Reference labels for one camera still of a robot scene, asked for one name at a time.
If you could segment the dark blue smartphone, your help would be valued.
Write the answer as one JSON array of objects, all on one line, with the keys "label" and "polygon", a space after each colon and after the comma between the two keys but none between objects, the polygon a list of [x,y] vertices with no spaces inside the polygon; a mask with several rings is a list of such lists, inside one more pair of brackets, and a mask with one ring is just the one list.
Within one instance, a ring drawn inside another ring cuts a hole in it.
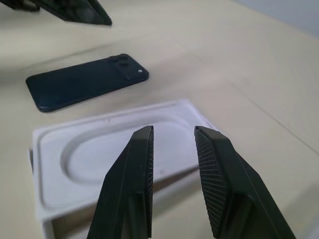
[{"label": "dark blue smartphone", "polygon": [[49,113],[149,78],[149,72],[128,54],[30,76],[26,85],[40,112]]}]

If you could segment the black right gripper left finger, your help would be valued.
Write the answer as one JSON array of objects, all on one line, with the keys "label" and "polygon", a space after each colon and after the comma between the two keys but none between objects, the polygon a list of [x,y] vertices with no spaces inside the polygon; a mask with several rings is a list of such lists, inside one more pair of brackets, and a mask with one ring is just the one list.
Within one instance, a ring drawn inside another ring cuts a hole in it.
[{"label": "black right gripper left finger", "polygon": [[87,239],[150,239],[154,128],[132,134],[105,176]]}]

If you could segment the white phone box base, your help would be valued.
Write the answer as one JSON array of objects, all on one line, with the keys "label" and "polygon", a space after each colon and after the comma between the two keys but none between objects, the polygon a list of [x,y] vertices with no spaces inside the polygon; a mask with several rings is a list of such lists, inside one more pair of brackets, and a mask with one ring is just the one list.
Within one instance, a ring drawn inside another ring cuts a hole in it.
[{"label": "white phone box base", "polygon": [[214,125],[189,100],[133,108],[33,132],[28,161],[43,239],[86,239],[106,173],[132,134],[155,132],[154,205],[199,181],[194,128]]}]

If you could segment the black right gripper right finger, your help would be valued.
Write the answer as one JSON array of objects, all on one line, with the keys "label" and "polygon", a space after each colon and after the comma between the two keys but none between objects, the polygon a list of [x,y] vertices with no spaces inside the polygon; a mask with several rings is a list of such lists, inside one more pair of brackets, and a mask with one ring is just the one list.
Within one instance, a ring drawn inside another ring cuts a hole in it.
[{"label": "black right gripper right finger", "polygon": [[260,175],[222,133],[194,129],[201,188],[215,239],[296,239]]}]

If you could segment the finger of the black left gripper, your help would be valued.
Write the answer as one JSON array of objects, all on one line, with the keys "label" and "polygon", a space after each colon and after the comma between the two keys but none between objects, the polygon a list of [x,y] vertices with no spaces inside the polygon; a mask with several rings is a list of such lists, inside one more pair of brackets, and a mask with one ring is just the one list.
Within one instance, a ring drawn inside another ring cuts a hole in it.
[{"label": "finger of the black left gripper", "polygon": [[64,21],[112,25],[111,18],[97,0],[39,0],[39,6]]},{"label": "finger of the black left gripper", "polygon": [[6,6],[13,10],[40,11],[40,7],[30,0],[6,0]]}]

